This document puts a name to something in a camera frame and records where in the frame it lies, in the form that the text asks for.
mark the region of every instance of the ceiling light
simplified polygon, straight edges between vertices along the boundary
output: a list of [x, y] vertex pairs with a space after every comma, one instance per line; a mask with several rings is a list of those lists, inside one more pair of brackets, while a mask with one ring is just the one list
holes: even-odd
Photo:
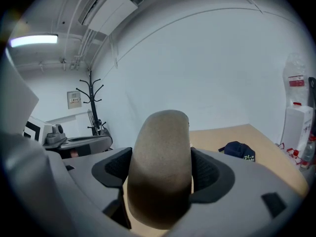
[[10, 41], [12, 47], [40, 43], [57, 43], [57, 35], [32, 35], [19, 37]]

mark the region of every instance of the white wall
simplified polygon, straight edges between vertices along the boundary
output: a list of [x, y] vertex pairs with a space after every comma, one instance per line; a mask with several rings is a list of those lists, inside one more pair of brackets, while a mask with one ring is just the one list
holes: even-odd
[[288, 55], [301, 53], [316, 76], [300, 24], [282, 0], [145, 1], [113, 33], [118, 69], [108, 42], [93, 68], [114, 147], [134, 146], [147, 116], [165, 109], [185, 112], [190, 130], [250, 123], [280, 142]]
[[88, 80], [85, 71], [63, 71], [62, 69], [46, 69], [25, 71], [20, 73], [26, 84], [39, 98], [32, 116], [51, 124], [61, 124], [67, 137], [92, 135], [87, 126], [90, 121], [87, 110], [90, 104], [88, 97], [81, 93], [81, 108], [68, 109], [67, 92], [76, 88], [88, 92], [87, 84], [79, 82]]

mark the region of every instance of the table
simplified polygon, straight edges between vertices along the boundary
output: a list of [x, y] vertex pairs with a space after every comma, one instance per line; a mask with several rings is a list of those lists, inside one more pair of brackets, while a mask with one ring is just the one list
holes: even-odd
[[190, 131], [190, 142], [197, 149], [218, 152], [219, 148], [232, 141], [247, 144], [256, 152], [256, 162], [280, 177], [300, 196], [304, 197], [308, 184], [301, 172], [271, 140], [253, 126], [239, 125], [212, 130]]

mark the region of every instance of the coat rack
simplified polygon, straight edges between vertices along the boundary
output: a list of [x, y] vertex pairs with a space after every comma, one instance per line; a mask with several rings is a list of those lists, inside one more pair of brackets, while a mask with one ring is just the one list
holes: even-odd
[[88, 87], [89, 87], [89, 95], [85, 92], [83, 92], [82, 90], [76, 88], [76, 90], [82, 92], [83, 94], [85, 94], [88, 98], [89, 98], [89, 102], [83, 102], [84, 104], [91, 104], [91, 110], [92, 110], [92, 115], [93, 115], [93, 126], [88, 126], [88, 128], [91, 128], [92, 129], [92, 134], [93, 135], [100, 135], [101, 134], [101, 130], [103, 127], [104, 124], [106, 124], [106, 122], [102, 123], [100, 119], [98, 119], [98, 115], [97, 115], [97, 111], [95, 109], [95, 102], [99, 102], [101, 101], [102, 99], [99, 99], [99, 100], [95, 100], [95, 95], [96, 93], [98, 93], [98, 91], [104, 86], [104, 85], [101, 85], [100, 88], [98, 88], [98, 90], [93, 93], [93, 85], [95, 82], [97, 81], [100, 81], [101, 79], [98, 79], [98, 80], [95, 80], [94, 82], [92, 82], [92, 79], [91, 79], [91, 71], [89, 73], [89, 77], [90, 77], [90, 81], [89, 83], [87, 81], [84, 81], [84, 80], [79, 80], [79, 81], [83, 81], [85, 82], [86, 84], [88, 84]]

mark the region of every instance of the ceiling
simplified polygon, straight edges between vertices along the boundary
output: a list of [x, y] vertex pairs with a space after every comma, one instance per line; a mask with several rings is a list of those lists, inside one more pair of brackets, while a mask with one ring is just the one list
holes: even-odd
[[[107, 37], [79, 22], [91, 0], [35, 0], [12, 29], [9, 39], [38, 34], [58, 35], [57, 44], [32, 44], [8, 49], [19, 71], [87, 69]], [[140, 5], [143, 0], [131, 0]]]

